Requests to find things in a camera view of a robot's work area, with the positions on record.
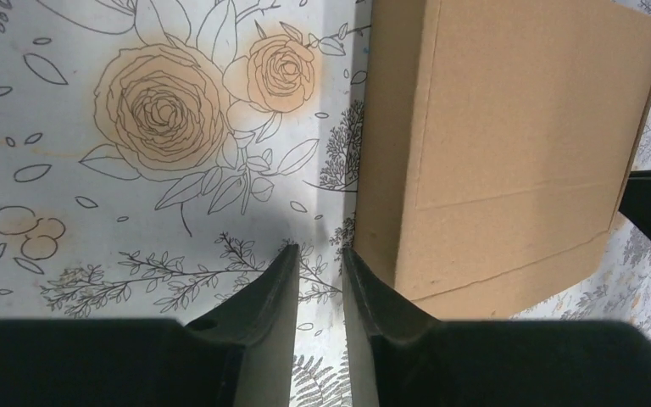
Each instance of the floral pattern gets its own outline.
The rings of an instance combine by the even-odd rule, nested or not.
[[[0,316],[188,322],[297,242],[291,404],[352,405],[370,3],[0,0]],[[651,336],[651,242],[617,223],[597,273],[515,317]]]

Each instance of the orange rose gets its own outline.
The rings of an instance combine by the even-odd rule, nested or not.
[[[96,126],[123,158],[153,181],[215,166],[230,97],[218,68],[175,37],[173,47],[121,50],[96,91]]]
[[[233,61],[224,84],[233,96],[266,111],[292,112],[313,95],[313,53],[286,35],[253,44],[249,57]]]

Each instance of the box top surface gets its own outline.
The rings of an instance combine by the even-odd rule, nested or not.
[[[426,16],[396,288],[434,304],[510,290],[472,309],[517,312],[598,266],[647,113],[651,17],[607,0],[443,0]]]

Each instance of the brown cardboard box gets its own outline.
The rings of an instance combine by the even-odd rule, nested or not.
[[[378,0],[354,247],[439,318],[598,267],[651,101],[651,17],[609,0]]]

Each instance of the table surface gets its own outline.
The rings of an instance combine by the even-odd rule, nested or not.
[[[0,0],[0,317],[188,322],[300,243],[292,404],[350,405],[370,3]],[[516,317],[651,336],[651,242],[620,220],[595,275]]]

